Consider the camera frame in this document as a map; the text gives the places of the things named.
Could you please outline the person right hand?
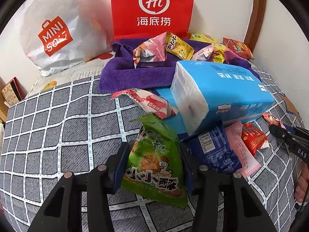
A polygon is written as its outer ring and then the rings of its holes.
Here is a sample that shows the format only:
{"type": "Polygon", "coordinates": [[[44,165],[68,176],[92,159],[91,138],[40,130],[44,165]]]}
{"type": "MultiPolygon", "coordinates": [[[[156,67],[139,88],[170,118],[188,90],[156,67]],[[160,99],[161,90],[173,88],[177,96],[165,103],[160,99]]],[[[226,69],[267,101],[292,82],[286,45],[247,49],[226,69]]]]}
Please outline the person right hand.
{"type": "Polygon", "coordinates": [[[301,203],[305,198],[305,192],[308,187],[309,170],[305,162],[300,164],[301,174],[297,179],[297,184],[294,191],[294,198],[297,202],[301,203]]]}

